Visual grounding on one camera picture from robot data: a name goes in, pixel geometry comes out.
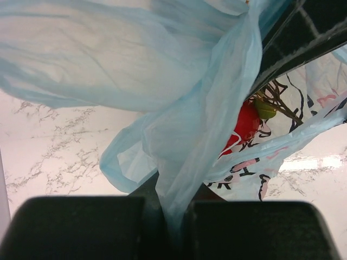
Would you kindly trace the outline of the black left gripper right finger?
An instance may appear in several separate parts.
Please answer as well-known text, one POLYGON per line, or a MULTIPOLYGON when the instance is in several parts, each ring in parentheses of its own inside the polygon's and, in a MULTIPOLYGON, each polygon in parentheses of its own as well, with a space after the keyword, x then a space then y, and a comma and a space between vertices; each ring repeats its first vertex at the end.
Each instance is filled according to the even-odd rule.
POLYGON ((202 184, 193 199, 191 200, 184 215, 184 259, 194 259, 194 220, 191 213, 191 204, 195 202, 225 202, 226 200, 218 196, 207 185, 202 184))

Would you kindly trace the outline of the brown fake longan bunch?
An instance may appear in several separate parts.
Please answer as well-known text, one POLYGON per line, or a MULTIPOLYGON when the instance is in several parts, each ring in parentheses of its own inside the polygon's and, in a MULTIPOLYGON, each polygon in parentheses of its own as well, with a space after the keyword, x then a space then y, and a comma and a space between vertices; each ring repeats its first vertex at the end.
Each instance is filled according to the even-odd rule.
POLYGON ((288 87, 278 80, 272 80, 251 96, 260 119, 269 120, 276 116, 277 112, 283 114, 298 125, 302 125, 300 119, 282 100, 281 95, 288 87))

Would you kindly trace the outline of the red fake apple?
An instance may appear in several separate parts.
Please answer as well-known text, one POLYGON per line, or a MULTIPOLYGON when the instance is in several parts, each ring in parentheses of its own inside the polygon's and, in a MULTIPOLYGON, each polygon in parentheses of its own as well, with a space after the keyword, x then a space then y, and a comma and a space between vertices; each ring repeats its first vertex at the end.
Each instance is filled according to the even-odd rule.
POLYGON ((254 138, 260 126, 260 117, 255 105, 250 101, 245 101, 240 109, 237 124, 220 157, 230 154, 232 148, 242 145, 254 138))

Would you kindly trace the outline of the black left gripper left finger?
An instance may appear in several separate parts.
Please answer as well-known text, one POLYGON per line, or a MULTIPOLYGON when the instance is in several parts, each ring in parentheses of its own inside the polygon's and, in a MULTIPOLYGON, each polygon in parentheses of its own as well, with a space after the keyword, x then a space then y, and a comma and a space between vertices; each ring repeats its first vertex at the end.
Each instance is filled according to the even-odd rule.
POLYGON ((129 194, 144 199, 139 259, 165 259, 167 256, 166 223, 156 192, 158 177, 158 171, 154 170, 148 180, 129 194))

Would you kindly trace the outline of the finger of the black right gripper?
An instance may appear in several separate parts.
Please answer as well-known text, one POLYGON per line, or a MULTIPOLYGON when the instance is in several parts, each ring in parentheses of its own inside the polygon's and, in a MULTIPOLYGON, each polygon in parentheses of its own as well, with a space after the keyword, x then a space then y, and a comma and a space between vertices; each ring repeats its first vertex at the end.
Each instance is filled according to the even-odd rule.
POLYGON ((263 40, 250 95, 271 80, 346 44, 346 1, 290 1, 263 40))

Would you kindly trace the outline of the light blue plastic bag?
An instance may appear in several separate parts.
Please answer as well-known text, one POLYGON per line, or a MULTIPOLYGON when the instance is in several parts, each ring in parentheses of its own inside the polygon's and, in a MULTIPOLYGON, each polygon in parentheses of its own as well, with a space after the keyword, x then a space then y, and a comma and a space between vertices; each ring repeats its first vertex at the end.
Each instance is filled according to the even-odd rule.
POLYGON ((1 1, 1 89, 51 108, 140 112, 100 169, 130 193, 157 170, 169 231, 201 184, 262 200, 286 157, 346 121, 346 47, 274 80, 303 121, 277 112, 220 157, 290 1, 1 1))

